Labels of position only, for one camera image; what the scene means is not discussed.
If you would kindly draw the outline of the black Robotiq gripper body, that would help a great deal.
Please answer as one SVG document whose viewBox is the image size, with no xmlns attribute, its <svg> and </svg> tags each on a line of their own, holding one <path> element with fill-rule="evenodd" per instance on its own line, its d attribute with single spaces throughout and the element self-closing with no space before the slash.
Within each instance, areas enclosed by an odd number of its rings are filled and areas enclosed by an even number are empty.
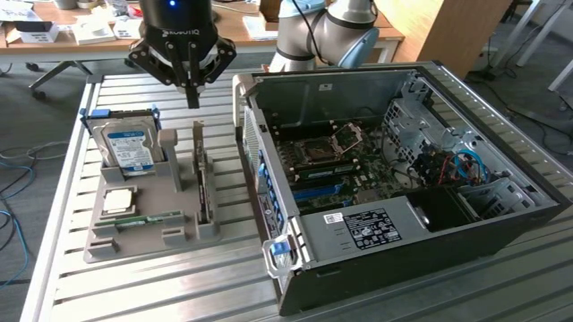
<svg viewBox="0 0 573 322">
<path fill-rule="evenodd" d="M 143 13 L 142 39 L 161 53 L 166 60 L 166 43 L 175 44 L 179 61 L 189 68 L 190 43 L 199 44 L 199 65 L 203 68 L 215 58 L 211 50 L 219 39 L 213 19 L 210 1 L 141 1 Z"/>
</svg>

